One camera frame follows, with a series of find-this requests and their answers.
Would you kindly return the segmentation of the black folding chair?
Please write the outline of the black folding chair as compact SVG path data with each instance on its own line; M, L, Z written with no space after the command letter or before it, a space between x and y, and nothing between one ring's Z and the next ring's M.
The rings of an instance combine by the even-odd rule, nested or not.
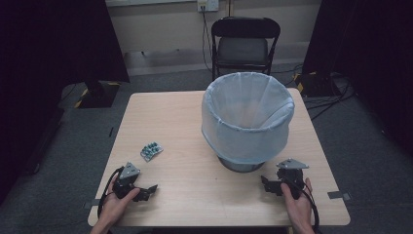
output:
M226 17L211 27L212 80L221 69L270 74L280 25L269 18Z

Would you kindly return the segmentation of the white lined trash bin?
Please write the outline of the white lined trash bin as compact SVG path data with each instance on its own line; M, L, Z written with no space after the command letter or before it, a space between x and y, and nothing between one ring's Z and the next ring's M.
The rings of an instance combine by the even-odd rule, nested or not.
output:
M256 165L286 147L295 103L276 78L236 72L216 78L202 101L202 133L217 156Z

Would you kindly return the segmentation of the person's left hand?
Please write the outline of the person's left hand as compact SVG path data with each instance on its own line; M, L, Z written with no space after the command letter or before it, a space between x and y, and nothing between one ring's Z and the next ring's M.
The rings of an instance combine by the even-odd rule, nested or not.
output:
M116 178L113 178L108 186L107 196L103 202L102 211L98 219L110 220L113 222L113 225L123 216L129 202L140 192L139 188L135 188L125 198L119 199L112 191L115 180Z

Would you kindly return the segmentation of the black stand base striped tape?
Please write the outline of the black stand base striped tape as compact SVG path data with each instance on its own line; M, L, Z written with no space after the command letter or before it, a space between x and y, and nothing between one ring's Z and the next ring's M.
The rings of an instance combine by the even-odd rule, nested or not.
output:
M302 97L319 98L341 95L340 90L331 77L316 72L295 74L293 81Z
M121 84L118 82L98 82L95 89L87 88L75 103L75 108L110 108Z

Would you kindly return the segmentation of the white wall socket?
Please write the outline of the white wall socket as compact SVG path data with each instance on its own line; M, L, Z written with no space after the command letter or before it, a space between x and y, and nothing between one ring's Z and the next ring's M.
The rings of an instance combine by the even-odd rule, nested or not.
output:
M217 12L219 10L219 0L197 0L197 10L200 13Z

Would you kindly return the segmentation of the silver blister pack of pills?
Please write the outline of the silver blister pack of pills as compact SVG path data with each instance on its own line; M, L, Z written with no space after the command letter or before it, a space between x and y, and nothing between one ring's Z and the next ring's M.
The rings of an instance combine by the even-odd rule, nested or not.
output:
M158 155L159 153L163 151L164 151L164 148L158 142L153 141L151 143L148 143L141 149L140 156L146 162L149 162L153 159L154 156Z

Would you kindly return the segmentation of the grey trash bin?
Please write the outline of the grey trash bin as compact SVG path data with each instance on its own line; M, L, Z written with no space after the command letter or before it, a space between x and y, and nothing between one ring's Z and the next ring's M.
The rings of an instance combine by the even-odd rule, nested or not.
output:
M236 173L251 173L260 169L265 162L253 158L223 158L218 156L220 163Z

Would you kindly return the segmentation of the person's right hand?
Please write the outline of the person's right hand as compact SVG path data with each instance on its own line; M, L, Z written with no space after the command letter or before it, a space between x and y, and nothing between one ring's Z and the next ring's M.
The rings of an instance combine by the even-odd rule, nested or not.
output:
M290 222L308 221L311 223L312 207L309 199L305 195L301 195L299 199L295 200L285 183L281 185L281 189Z

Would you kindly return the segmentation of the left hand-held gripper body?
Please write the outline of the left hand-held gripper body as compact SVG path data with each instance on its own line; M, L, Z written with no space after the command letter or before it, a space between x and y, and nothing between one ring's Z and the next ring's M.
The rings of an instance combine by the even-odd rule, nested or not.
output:
M121 169L119 172L114 185L112 186L112 191L116 194L119 199L125 198L132 190L135 189L134 182L140 174L140 169L134 166L131 162Z

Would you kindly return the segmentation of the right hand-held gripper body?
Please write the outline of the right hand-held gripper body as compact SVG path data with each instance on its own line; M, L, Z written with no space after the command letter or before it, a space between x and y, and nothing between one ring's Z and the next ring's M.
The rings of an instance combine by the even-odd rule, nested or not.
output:
M279 168L277 171L278 178L288 185L292 197L297 200L305 186L303 169L308 169L309 166L289 158L277 163L277 167Z

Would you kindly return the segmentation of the black curtain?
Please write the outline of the black curtain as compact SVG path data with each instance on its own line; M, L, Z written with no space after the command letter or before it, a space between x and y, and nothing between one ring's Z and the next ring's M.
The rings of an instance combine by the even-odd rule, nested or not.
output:
M321 0L303 71L349 76L413 156L413 0Z
M0 206L35 170L64 87L128 80L106 0L0 0Z

